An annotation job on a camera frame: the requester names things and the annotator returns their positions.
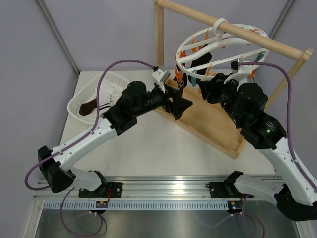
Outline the dark brown small sock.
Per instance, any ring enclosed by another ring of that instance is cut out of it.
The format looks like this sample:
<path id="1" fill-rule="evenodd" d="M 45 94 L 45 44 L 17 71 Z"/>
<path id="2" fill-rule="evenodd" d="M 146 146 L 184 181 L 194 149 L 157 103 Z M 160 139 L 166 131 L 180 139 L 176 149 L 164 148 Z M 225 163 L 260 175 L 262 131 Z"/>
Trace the dark brown small sock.
<path id="1" fill-rule="evenodd" d="M 79 115 L 86 116 L 90 114 L 96 107 L 97 107 L 97 99 L 94 98 L 93 100 L 83 103 L 80 106 Z"/>

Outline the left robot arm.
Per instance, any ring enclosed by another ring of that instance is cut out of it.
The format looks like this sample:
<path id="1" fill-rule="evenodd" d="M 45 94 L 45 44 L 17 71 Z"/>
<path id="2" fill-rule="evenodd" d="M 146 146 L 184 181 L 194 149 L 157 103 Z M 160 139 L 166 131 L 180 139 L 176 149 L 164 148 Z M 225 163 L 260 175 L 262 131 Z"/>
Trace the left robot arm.
<path id="1" fill-rule="evenodd" d="M 90 127 L 75 138 L 53 149 L 43 146 L 38 150 L 40 171 L 53 193 L 60 193 L 70 187 L 90 191 L 95 197 L 102 197 L 107 191 L 107 180 L 99 171 L 84 171 L 74 164 L 86 154 L 112 140 L 137 124 L 137 117 L 162 107 L 179 119 L 192 106 L 190 100 L 179 96 L 170 86 L 162 91 L 154 86 L 151 91 L 141 81 L 133 81 L 123 90 L 116 104 L 104 112 L 97 125 Z"/>

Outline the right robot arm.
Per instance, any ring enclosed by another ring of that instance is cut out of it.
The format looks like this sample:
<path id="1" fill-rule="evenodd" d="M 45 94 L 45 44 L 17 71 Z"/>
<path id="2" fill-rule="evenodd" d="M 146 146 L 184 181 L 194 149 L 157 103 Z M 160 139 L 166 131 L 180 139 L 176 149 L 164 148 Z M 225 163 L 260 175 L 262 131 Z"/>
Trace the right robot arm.
<path id="1" fill-rule="evenodd" d="M 202 98 L 221 105 L 244 139 L 270 161 L 284 181 L 273 184 L 234 171 L 224 181 L 225 192 L 266 200 L 293 221 L 315 220 L 317 190 L 310 184 L 312 175 L 300 159 L 292 158 L 283 126 L 264 111 L 268 96 L 261 87 L 256 83 L 240 85 L 234 79 L 225 82 L 223 74 L 211 81 L 200 81 L 198 86 Z"/>

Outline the white round clip hanger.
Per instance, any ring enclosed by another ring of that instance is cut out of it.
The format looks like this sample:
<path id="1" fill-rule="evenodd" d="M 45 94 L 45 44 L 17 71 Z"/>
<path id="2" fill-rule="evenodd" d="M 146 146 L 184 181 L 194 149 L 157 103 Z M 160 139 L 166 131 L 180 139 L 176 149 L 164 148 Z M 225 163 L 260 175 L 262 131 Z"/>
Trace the white round clip hanger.
<path id="1" fill-rule="evenodd" d="M 191 77 L 196 79 L 210 81 L 217 74 L 223 73 L 225 75 L 232 74 L 231 62 L 239 59 L 240 62 L 264 62 L 269 55 L 269 50 L 263 47 L 257 47 L 253 43 L 233 36 L 230 33 L 220 31 L 218 29 L 225 19 L 220 19 L 216 22 L 215 27 L 209 27 L 195 34 L 189 36 L 178 47 L 175 55 L 176 66 Z M 193 53 L 191 52 L 191 42 L 199 40 L 199 44 L 206 44 L 201 50 Z M 212 59 L 209 63 L 190 67 L 193 60 L 201 57 L 205 53 L 210 52 Z M 207 69 L 205 75 L 196 74 L 196 70 Z M 253 77 L 258 65 L 252 65 L 253 72 L 242 81 L 249 80 Z"/>

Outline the brown sock with stripes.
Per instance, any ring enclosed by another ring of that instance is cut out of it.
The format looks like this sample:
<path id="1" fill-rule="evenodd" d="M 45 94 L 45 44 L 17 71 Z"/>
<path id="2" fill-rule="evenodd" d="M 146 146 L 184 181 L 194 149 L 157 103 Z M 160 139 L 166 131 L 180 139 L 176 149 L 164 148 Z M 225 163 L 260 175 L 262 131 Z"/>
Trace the brown sock with stripes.
<path id="1" fill-rule="evenodd" d="M 176 69 L 174 71 L 175 78 L 174 81 L 177 82 L 178 85 L 178 91 L 180 94 L 183 93 L 184 88 L 187 86 L 187 74 L 185 74 L 179 66 L 176 66 Z"/>

